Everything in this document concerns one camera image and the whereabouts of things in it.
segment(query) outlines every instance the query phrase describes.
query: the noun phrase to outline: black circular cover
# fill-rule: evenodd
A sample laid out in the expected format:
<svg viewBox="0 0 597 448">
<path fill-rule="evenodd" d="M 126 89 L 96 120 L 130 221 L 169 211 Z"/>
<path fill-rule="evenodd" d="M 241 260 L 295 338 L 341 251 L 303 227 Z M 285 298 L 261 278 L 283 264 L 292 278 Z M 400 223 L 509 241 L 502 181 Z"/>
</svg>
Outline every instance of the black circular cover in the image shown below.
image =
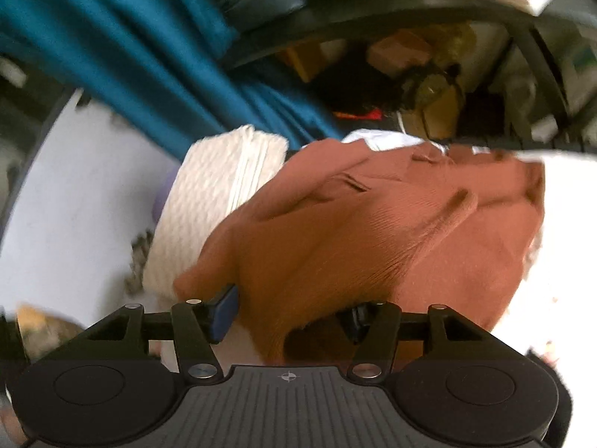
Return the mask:
<svg viewBox="0 0 597 448">
<path fill-rule="evenodd" d="M 557 407 L 549 375 L 527 359 L 419 358 L 393 375 L 403 413 L 432 437 L 503 446 L 541 437 Z"/>
<path fill-rule="evenodd" d="M 26 432 L 51 444 L 114 444 L 159 422 L 174 402 L 155 360 L 41 360 L 11 389 Z"/>
</svg>

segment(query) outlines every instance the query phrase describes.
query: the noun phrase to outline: metal screw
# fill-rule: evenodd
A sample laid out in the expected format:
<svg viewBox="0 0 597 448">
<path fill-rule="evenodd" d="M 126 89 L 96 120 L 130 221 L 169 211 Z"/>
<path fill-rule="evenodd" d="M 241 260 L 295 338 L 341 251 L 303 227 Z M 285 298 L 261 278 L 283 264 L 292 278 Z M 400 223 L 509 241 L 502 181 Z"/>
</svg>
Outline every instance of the metal screw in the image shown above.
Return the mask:
<svg viewBox="0 0 597 448">
<path fill-rule="evenodd" d="M 352 373 L 362 379 L 375 379 L 381 375 L 381 367 L 375 364 L 356 364 Z"/>
<path fill-rule="evenodd" d="M 218 369 L 211 364 L 195 364 L 189 367 L 188 372 L 195 379 L 209 379 L 218 373 Z"/>
</svg>

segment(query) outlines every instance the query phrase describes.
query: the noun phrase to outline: rust-colored garment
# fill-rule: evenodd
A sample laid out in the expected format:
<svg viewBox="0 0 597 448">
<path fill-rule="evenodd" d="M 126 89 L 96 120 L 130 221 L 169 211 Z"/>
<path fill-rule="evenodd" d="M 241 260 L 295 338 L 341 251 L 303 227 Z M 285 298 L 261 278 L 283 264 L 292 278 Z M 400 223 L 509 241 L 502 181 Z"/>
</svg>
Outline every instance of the rust-colored garment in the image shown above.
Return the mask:
<svg viewBox="0 0 597 448">
<path fill-rule="evenodd" d="M 365 301 L 443 303 L 491 329 L 520 283 L 543 192 L 542 164 L 501 152 L 311 143 L 218 225 L 174 288 L 209 299 L 240 286 L 240 320 L 268 363 L 288 359 L 294 329 Z"/>
</svg>

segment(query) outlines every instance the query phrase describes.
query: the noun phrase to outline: teal curtain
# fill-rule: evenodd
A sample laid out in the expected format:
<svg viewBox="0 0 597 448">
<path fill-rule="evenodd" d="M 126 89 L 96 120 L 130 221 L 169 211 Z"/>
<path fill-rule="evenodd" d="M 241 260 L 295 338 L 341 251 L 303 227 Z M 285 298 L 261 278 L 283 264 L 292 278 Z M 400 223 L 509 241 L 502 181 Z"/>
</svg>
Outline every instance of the teal curtain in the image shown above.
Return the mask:
<svg viewBox="0 0 597 448">
<path fill-rule="evenodd" d="M 224 72 L 235 38 L 209 0 L 0 0 L 0 52 L 84 87 L 179 159 L 244 124 L 295 149 L 341 137 L 277 62 Z"/>
</svg>

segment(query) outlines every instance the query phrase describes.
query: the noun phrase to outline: brown fabric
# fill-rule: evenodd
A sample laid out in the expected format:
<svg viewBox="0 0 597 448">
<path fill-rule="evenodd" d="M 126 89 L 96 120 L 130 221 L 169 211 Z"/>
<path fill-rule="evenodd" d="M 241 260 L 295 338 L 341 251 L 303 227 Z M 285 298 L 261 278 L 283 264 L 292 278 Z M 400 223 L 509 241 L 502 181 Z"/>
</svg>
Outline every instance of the brown fabric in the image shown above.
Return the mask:
<svg viewBox="0 0 597 448">
<path fill-rule="evenodd" d="M 296 360 L 291 331 L 366 301 L 443 303 L 491 329 L 521 280 L 543 192 L 542 164 L 501 152 L 315 142 L 222 221 L 175 291 L 209 299 L 238 284 L 240 320 L 270 363 Z M 308 330 L 291 343 L 308 346 Z"/>
</svg>

